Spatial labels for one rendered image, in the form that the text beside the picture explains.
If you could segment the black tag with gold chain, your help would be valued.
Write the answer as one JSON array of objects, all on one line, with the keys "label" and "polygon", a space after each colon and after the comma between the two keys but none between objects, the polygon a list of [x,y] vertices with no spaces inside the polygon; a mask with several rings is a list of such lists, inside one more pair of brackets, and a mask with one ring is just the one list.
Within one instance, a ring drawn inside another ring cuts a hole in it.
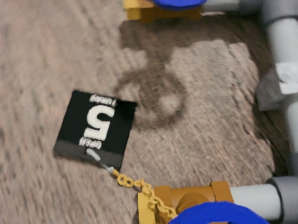
[{"label": "black tag with gold chain", "polygon": [[[75,87],[53,150],[102,162],[119,175],[114,166],[122,165],[138,104],[138,101]],[[125,177],[124,181],[121,176]],[[130,184],[128,179],[132,181]],[[144,178],[134,181],[122,173],[118,180],[127,186],[133,183],[141,186],[149,194],[150,202],[157,203],[161,212],[168,212],[170,220],[177,216],[173,207],[155,196],[152,185]]]}]

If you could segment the grey and white pipe manifold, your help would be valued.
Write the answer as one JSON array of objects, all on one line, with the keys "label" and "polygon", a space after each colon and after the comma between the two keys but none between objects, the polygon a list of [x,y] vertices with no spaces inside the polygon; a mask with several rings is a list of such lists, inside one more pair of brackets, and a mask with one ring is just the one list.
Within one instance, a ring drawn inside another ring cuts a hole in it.
[{"label": "grey and white pipe manifold", "polygon": [[139,192],[140,224],[298,224],[298,0],[128,0],[128,8],[129,18],[143,18],[143,23],[185,17],[200,20],[213,12],[261,15],[276,69],[257,87],[260,109],[284,109],[292,152],[286,156],[289,178],[269,179],[266,186],[230,188],[227,181],[195,187],[154,186],[155,196],[175,209],[178,216],[172,220],[149,201],[149,194]]}]

